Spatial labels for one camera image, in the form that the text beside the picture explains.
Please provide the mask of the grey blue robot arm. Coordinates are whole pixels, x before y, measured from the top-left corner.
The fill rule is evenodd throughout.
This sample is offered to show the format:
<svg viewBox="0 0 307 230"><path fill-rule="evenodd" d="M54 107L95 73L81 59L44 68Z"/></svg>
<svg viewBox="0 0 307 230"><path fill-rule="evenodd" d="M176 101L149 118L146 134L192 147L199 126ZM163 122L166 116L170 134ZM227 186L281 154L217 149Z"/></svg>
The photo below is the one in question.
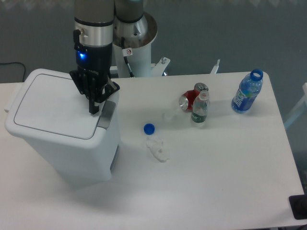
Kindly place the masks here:
<svg viewBox="0 0 307 230"><path fill-rule="evenodd" d="M110 74L112 47L139 47L145 42L148 28L142 0L76 0L73 42L77 69L70 76L80 94L89 101L89 112L96 114L100 103L120 87Z"/></svg>

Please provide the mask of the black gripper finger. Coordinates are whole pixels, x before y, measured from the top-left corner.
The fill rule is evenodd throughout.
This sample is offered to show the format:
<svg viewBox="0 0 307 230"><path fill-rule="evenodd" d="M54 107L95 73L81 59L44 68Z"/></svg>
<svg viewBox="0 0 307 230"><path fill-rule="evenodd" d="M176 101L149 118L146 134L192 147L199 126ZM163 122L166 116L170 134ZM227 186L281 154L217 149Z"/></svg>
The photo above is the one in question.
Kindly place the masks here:
<svg viewBox="0 0 307 230"><path fill-rule="evenodd" d="M107 78L106 84L97 88L95 102L102 103L119 90L120 86L110 78Z"/></svg>
<svg viewBox="0 0 307 230"><path fill-rule="evenodd" d="M98 76L85 69L72 70L69 72L71 79L76 85L80 94L84 94L89 101L89 113L96 114L99 106L95 103L102 103L106 100L103 94L103 87L99 87Z"/></svg>

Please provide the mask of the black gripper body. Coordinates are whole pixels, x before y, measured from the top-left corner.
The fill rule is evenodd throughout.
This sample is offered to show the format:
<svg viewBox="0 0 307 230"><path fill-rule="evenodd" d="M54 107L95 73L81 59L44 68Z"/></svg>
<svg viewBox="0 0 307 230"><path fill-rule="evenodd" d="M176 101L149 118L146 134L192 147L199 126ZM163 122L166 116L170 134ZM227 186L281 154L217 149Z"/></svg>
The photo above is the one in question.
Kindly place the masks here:
<svg viewBox="0 0 307 230"><path fill-rule="evenodd" d="M112 63L112 44L106 46L75 45L77 70L107 79Z"/></svg>

